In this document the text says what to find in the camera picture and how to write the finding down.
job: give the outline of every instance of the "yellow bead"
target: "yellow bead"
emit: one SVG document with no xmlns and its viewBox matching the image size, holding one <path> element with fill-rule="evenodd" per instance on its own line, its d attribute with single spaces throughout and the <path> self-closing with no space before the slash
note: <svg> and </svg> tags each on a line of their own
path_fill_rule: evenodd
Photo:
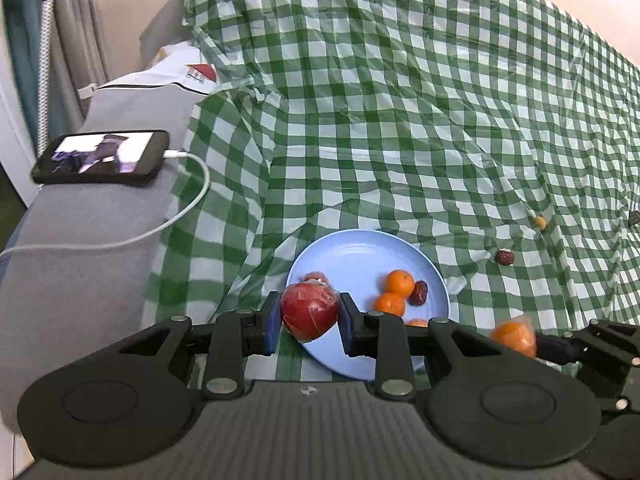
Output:
<svg viewBox="0 0 640 480">
<path fill-rule="evenodd" d="M 543 216 L 536 216 L 533 221 L 541 231 L 544 231 L 546 229 L 546 220 Z"/>
</svg>

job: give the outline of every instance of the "orange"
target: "orange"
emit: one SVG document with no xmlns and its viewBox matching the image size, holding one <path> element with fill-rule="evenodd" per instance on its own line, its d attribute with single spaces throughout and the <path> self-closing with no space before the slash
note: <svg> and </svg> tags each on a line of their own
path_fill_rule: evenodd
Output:
<svg viewBox="0 0 640 480">
<path fill-rule="evenodd" d="M 544 231 L 546 229 L 546 220 L 543 216 L 536 216 L 533 219 L 534 223 L 538 226 L 538 229 Z"/>
<path fill-rule="evenodd" d="M 385 292 L 376 298 L 376 301 L 373 302 L 373 308 L 379 312 L 396 314 L 396 316 L 402 317 L 405 306 L 404 300 L 400 296 Z"/>
<path fill-rule="evenodd" d="M 536 335 L 524 323 L 508 321 L 491 332 L 491 339 L 528 357 L 536 356 Z"/>
<path fill-rule="evenodd" d="M 409 321 L 407 321 L 405 323 L 405 325 L 411 325 L 411 326 L 429 326 L 429 323 L 426 322 L 423 319 L 420 319 L 419 317 L 416 317 L 415 319 L 410 319 Z"/>
<path fill-rule="evenodd" d="M 393 270 L 386 277 L 385 292 L 397 294 L 401 298 L 408 298 L 414 291 L 415 282 L 405 270 Z"/>
</svg>

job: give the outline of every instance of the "blue plate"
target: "blue plate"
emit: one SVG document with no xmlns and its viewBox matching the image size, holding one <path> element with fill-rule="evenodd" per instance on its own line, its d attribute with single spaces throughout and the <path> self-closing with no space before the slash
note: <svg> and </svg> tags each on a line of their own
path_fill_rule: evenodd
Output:
<svg viewBox="0 0 640 480">
<path fill-rule="evenodd" d="M 395 269 L 406 270 L 414 280 L 426 282 L 429 289 L 424 305 L 407 303 L 402 316 L 405 321 L 415 317 L 426 320 L 449 317 L 449 295 L 438 269 L 411 244 L 382 231 L 348 229 L 316 240 L 293 263 L 287 285 L 300 282 L 308 272 L 323 272 L 333 288 L 351 294 L 358 308 L 367 312 L 383 292 L 386 276 Z M 375 360 L 345 355 L 337 325 L 303 346 L 334 372 L 361 381 L 374 379 Z M 424 365 L 421 357 L 412 360 L 414 369 Z"/>
</svg>

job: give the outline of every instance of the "white charging cable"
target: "white charging cable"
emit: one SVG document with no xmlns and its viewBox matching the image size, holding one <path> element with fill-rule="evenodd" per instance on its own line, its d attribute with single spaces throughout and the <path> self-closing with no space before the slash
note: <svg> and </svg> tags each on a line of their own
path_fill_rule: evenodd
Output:
<svg viewBox="0 0 640 480">
<path fill-rule="evenodd" d="M 135 244 L 145 238 L 149 238 L 150 236 L 167 229 L 169 226 L 175 224 L 180 218 L 185 216 L 189 211 L 191 211 L 200 200 L 206 195 L 209 190 L 209 186 L 211 184 L 211 177 L 209 175 L 209 168 L 204 163 L 199 156 L 193 155 L 192 153 L 187 152 L 178 152 L 176 150 L 166 150 L 164 152 L 164 158 L 191 158 L 195 160 L 200 167 L 202 168 L 204 181 L 202 183 L 202 189 L 198 193 L 197 197 L 194 198 L 191 203 L 185 207 L 182 211 L 180 211 L 176 216 L 167 220 L 163 224 L 158 227 L 151 229 L 144 234 L 134 236 L 133 238 L 129 238 L 128 240 L 123 240 L 121 242 L 111 242 L 108 244 L 95 244 L 95 245 L 78 245 L 78 244 L 33 244 L 33 245 L 21 245 L 16 247 L 11 247 L 9 249 L 5 249 L 0 253 L 0 260 L 9 254 L 14 253 L 26 253 L 31 251 L 105 251 L 109 249 L 117 249 L 120 247 L 124 247 L 127 245 Z"/>
</svg>

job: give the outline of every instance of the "red apple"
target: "red apple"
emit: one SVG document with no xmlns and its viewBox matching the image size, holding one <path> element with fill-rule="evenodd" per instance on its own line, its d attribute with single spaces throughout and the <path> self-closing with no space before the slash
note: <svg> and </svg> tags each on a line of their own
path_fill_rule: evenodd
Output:
<svg viewBox="0 0 640 480">
<path fill-rule="evenodd" d="M 282 322 L 301 343 L 319 338 L 338 321 L 338 293 L 319 282 L 289 285 L 282 293 Z"/>
</svg>

